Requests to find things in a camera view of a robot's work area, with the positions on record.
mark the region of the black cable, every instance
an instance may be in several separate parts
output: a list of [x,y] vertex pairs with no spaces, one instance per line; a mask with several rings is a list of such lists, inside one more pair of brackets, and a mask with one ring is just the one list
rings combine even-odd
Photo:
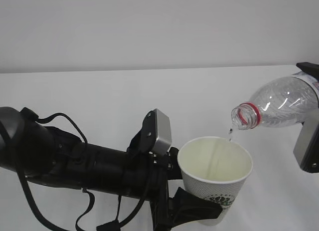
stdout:
[[70,156],[68,154],[63,154],[63,153],[59,153],[59,154],[62,154],[62,155],[66,155],[72,159],[80,159],[82,157],[82,155],[85,153],[87,147],[88,147],[88,140],[86,139],[85,135],[83,134],[83,132],[80,130],[80,128],[75,124],[75,122],[66,114],[64,113],[55,113],[53,115],[50,115],[49,117],[47,118],[44,118],[44,119],[37,119],[36,121],[39,123],[39,124],[47,124],[49,122],[51,122],[54,118],[58,117],[58,116],[62,116],[64,118],[66,118],[72,125],[73,127],[77,130],[77,132],[79,132],[79,134],[81,135],[83,141],[84,141],[84,149],[82,151],[82,153],[80,154],[79,157],[73,157],[73,156]]
[[140,209],[141,209],[141,207],[146,199],[148,191],[149,191],[149,187],[150,187],[152,175],[153,175],[153,168],[154,168],[154,161],[152,158],[150,158],[150,170],[149,170],[147,182],[145,184],[143,195],[142,195],[141,199],[139,200],[138,204],[136,205],[136,207],[130,213],[130,215],[127,216],[122,222],[120,222],[120,227],[123,227],[126,224],[128,224],[135,217],[135,215],[140,211]]

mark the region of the paper cup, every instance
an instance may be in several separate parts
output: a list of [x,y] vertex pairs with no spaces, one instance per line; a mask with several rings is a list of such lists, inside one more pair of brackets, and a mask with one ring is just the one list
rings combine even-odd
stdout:
[[207,226],[222,221],[253,169],[253,160],[243,147],[220,137],[189,141],[178,152],[177,161],[185,189],[223,208],[217,219],[200,221]]

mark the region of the bottle mouth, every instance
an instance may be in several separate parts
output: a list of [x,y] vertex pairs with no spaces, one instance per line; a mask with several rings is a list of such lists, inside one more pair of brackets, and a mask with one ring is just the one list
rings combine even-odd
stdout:
[[233,126],[239,130],[253,129],[261,122],[261,114],[253,103],[243,103],[231,112]]

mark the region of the water bottle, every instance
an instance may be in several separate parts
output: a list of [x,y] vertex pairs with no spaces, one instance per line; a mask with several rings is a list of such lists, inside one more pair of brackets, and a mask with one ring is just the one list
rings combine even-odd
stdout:
[[303,71],[273,80],[232,110],[233,127],[248,130],[302,123],[309,112],[318,109],[318,97],[318,81]]

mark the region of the cup logo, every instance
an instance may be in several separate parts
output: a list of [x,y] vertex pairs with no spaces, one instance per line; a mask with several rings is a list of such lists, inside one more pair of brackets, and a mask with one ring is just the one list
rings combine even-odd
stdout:
[[212,201],[214,203],[218,203],[222,206],[226,206],[226,207],[223,207],[223,209],[228,209],[230,208],[231,204],[234,202],[235,196],[220,194],[220,195],[210,195],[205,197],[204,199]]

